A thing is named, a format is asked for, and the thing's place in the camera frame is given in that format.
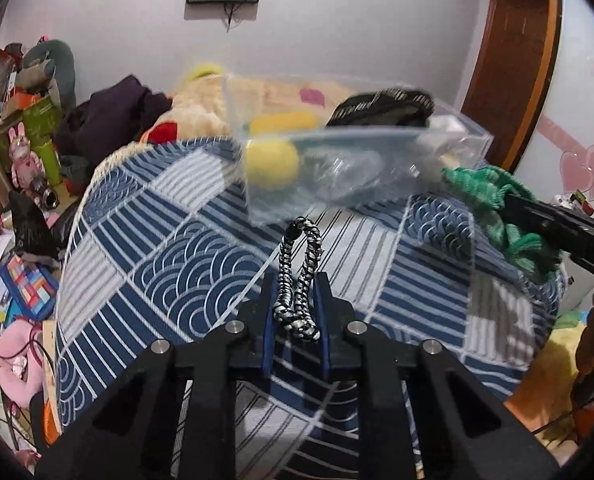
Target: plush toy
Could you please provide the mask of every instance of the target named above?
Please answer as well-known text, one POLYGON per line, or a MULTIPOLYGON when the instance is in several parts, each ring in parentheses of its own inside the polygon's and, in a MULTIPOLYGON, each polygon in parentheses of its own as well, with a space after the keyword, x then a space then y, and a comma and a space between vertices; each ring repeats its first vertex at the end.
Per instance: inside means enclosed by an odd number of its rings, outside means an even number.
POLYGON ((10 137, 10 160, 12 161, 13 186, 21 188, 29 196, 33 196, 30 184, 37 177, 45 178, 45 168, 42 160, 30 150, 30 141, 26 137, 26 128, 19 123, 17 130, 8 130, 10 137))

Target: striped pattern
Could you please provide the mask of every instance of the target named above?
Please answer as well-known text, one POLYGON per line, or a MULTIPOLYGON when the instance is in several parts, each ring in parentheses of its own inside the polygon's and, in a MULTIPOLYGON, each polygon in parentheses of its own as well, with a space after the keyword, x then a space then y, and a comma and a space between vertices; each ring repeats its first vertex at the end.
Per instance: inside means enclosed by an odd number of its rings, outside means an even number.
MULTIPOLYGON (((202 338, 233 319, 276 268, 286 222, 251 225, 236 159, 224 140, 157 146, 112 170, 84 205, 58 297, 65 427, 151 341, 202 338)), ((500 398, 512 392, 551 330, 562 280, 528 282, 454 199, 305 204, 298 213, 322 232, 321 269, 359 319, 399 341, 437 338, 500 398)), ((323 383, 318 358, 285 337, 277 336, 269 387, 238 385, 238 476, 356 478, 356 385, 323 383)), ((184 412, 178 444, 183 428, 184 412)), ((411 434, 416 442, 414 425, 411 434)))

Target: dark purple cloth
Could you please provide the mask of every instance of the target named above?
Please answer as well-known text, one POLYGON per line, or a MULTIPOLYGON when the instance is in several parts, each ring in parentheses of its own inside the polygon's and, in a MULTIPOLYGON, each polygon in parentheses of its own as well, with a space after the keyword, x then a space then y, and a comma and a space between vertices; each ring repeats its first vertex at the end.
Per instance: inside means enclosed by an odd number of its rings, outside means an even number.
POLYGON ((171 107, 171 99, 153 94, 129 75, 72 110, 54 141, 60 155, 83 156, 96 167, 115 150, 137 140, 171 107))

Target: clear plastic bin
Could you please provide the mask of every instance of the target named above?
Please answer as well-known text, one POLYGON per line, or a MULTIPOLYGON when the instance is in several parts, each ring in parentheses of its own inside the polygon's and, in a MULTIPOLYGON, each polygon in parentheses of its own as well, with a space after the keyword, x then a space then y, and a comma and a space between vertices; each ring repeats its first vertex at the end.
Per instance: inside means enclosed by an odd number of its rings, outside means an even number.
POLYGON ((439 189, 444 167, 472 168, 484 157, 490 134, 437 99, 429 128, 326 127, 346 98, 394 87, 412 88, 323 77, 225 78, 251 222, 293 219, 321 204, 357 206, 439 189), (273 131, 266 121, 263 132, 255 131, 260 117, 293 112, 305 112, 296 124, 307 123, 307 130, 287 132, 282 124, 273 131))

